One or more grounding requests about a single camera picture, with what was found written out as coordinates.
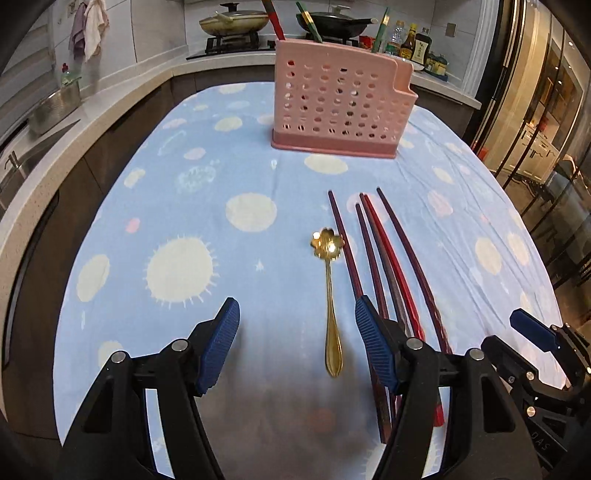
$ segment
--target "sink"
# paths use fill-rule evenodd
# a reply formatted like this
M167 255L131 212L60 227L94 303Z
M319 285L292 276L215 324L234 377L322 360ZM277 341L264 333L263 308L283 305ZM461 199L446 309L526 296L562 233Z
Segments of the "sink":
M45 154L53 147L57 141L63 137L78 121L58 130L53 135L39 142L32 149L26 152L18 159L18 168L10 166L8 174L0 181L0 220L4 216L8 205L18 192L18 189L31 174L33 169L39 164Z

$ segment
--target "pot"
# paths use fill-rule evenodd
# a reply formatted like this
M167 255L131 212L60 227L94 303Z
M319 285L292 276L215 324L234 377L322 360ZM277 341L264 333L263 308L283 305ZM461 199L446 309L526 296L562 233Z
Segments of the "pot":
M350 9L350 7L337 5L333 8L332 12L314 12L310 14L321 37L358 37L363 33L369 24L378 23L377 18L362 18L360 20L356 20L354 18L348 17L347 15L343 15L340 11L344 9ZM296 17L300 26L307 32L310 32L308 30L308 25L306 25L306 22L301 14L297 14Z
M246 35L258 32L269 23L269 16L257 10L237 10L238 4L220 4L228 11L218 13L212 17L199 21L203 31L213 37L228 37L230 35Z

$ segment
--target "pink utensil holder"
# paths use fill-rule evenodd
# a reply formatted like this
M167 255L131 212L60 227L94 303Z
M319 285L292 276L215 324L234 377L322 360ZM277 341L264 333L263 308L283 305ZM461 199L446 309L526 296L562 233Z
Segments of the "pink utensil holder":
M395 158L418 95L413 67L333 43L282 40L271 144L284 150Z

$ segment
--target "stainless steel pot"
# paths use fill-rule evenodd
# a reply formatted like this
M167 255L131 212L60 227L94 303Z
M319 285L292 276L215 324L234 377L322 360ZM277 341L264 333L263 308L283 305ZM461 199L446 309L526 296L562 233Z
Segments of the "stainless steel pot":
M203 31L214 37L228 37L230 35L246 35L258 32L269 23L266 12L257 10L237 10L238 4L220 4L227 7L228 11L218 13L212 17L199 21Z

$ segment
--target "kitchen counter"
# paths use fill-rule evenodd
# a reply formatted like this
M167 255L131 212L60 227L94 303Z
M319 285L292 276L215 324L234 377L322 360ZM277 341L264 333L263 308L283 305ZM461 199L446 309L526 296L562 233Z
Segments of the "kitchen counter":
M192 61L186 61L187 51L178 53L178 57L140 74L140 64L114 74L117 79L128 78L115 85L109 85L108 78L101 80L99 88L103 89L86 97L80 108L48 133L34 138L27 127L5 150L2 161L13 150L20 157L55 132L75 123L43 157L0 220L0 335L4 334L4 320L21 258L41 215L82 156L119 118L173 77L206 70L275 63L275 53L271 51L226 54ZM427 74L414 73L411 84L472 108L480 108L476 100ZM1 382L0 376L0 408L4 410Z

